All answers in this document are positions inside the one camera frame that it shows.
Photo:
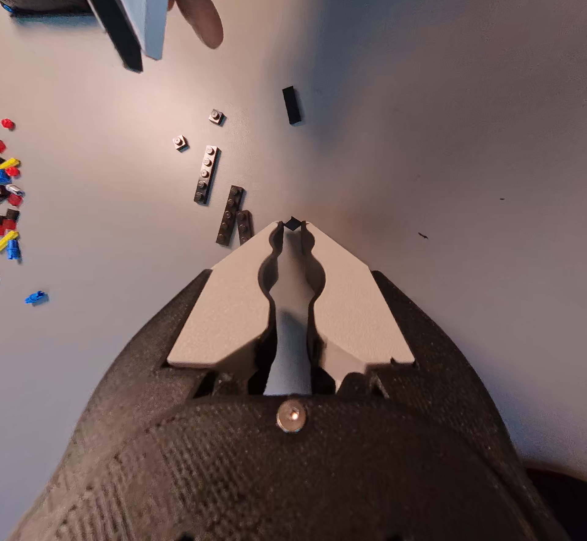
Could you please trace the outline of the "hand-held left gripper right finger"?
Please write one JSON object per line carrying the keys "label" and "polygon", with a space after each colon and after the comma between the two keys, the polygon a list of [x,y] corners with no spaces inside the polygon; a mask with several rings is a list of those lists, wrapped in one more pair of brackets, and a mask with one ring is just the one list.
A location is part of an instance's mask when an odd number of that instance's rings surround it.
{"label": "hand-held left gripper right finger", "polygon": [[365,375],[415,356],[369,266],[310,222],[301,227],[313,297],[307,351],[313,394],[334,394],[349,374]]}

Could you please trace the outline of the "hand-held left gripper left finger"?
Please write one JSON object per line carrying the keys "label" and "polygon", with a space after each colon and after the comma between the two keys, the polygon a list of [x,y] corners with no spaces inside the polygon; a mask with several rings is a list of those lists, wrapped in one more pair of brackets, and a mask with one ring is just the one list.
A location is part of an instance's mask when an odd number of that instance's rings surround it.
{"label": "hand-held left gripper left finger", "polygon": [[209,273],[170,353],[169,366],[227,373],[263,394],[277,349],[276,309],[283,222],[233,250]]}

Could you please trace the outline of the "long black lego plate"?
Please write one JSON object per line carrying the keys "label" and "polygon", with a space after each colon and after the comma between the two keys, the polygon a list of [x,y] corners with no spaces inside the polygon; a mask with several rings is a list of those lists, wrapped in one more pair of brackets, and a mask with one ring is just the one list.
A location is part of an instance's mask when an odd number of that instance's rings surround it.
{"label": "long black lego plate", "polygon": [[205,206],[209,202],[209,194],[216,171],[216,162],[220,154],[221,150],[217,146],[206,146],[194,191],[194,202],[198,205]]}
{"label": "long black lego plate", "polygon": [[224,208],[220,228],[216,236],[216,243],[228,247],[237,224],[237,214],[241,210],[245,190],[241,186],[231,185],[228,199]]}
{"label": "long black lego plate", "polygon": [[253,217],[249,210],[240,210],[236,214],[239,245],[246,244],[253,236]]}

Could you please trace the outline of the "black smooth lego tile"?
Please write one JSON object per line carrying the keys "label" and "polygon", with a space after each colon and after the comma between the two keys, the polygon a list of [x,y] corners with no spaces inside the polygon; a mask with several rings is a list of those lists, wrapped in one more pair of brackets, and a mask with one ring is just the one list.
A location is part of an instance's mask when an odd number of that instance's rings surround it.
{"label": "black smooth lego tile", "polygon": [[288,116],[288,122],[291,126],[299,125],[303,122],[302,108],[299,102],[297,90],[294,86],[282,89],[283,100]]}

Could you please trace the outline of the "pile of colourful lego pieces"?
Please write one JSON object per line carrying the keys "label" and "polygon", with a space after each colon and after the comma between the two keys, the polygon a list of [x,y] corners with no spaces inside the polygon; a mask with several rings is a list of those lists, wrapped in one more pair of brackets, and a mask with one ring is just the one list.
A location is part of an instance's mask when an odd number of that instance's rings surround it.
{"label": "pile of colourful lego pieces", "polygon": [[[1,126],[7,131],[14,131],[16,125],[11,119],[1,119]],[[24,302],[31,307],[40,306],[49,301],[49,294],[46,291],[38,290],[26,297]]]}

